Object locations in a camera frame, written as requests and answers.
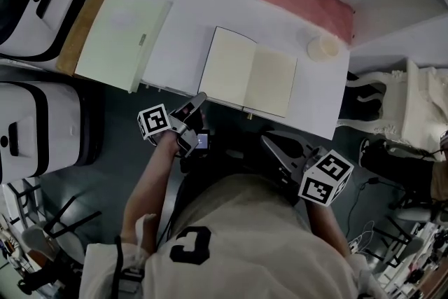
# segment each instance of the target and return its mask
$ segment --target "pink towel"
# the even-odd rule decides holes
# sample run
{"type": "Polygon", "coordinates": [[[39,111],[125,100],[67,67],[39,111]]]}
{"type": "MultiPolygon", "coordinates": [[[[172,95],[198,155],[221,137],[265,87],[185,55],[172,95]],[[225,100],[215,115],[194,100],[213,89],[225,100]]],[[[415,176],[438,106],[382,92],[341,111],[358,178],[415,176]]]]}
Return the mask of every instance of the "pink towel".
{"type": "Polygon", "coordinates": [[[353,9],[340,0],[264,0],[318,25],[351,44],[353,9]]]}

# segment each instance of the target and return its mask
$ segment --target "white table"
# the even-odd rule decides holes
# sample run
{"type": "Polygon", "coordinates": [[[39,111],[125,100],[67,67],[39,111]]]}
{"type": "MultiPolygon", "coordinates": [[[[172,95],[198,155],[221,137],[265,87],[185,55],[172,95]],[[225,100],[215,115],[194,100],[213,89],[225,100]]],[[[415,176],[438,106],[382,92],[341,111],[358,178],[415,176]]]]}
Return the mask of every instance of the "white table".
{"type": "Polygon", "coordinates": [[[168,0],[173,6],[150,54],[142,82],[185,95],[196,95],[216,26],[298,58],[285,118],[241,108],[327,139],[332,139],[349,66],[341,42],[339,56],[315,63],[308,42],[324,30],[259,0],[168,0]]]}

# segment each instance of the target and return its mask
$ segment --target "open notebook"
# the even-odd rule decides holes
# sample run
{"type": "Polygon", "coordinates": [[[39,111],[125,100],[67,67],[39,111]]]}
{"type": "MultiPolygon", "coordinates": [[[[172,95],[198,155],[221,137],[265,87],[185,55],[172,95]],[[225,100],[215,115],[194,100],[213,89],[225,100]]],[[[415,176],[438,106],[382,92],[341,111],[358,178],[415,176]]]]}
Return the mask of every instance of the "open notebook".
{"type": "Polygon", "coordinates": [[[104,0],[76,74],[137,91],[170,8],[170,2],[160,0],[104,0]]]}
{"type": "Polygon", "coordinates": [[[207,97],[286,117],[297,58],[217,27],[199,91],[207,97]]]}

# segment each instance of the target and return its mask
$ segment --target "white cup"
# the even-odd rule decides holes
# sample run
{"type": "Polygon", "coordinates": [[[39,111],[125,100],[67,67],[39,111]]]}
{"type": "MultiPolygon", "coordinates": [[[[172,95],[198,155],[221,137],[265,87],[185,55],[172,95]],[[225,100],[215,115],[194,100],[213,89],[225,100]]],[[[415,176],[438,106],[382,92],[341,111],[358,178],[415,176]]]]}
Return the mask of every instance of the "white cup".
{"type": "Polygon", "coordinates": [[[332,36],[318,36],[308,43],[308,56],[316,62],[334,59],[339,54],[339,43],[332,36]]]}

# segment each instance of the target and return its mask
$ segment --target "black and white marker cube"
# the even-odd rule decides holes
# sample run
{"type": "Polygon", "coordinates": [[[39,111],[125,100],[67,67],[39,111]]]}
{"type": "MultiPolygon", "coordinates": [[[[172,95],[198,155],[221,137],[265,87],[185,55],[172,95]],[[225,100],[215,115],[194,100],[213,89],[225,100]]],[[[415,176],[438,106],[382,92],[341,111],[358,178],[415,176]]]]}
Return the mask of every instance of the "black and white marker cube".
{"type": "Polygon", "coordinates": [[[139,122],[143,139],[148,139],[154,134],[169,130],[171,128],[164,104],[140,111],[137,121],[139,122]]]}
{"type": "Polygon", "coordinates": [[[304,173],[299,196],[328,207],[344,190],[354,166],[331,150],[304,173]]]}

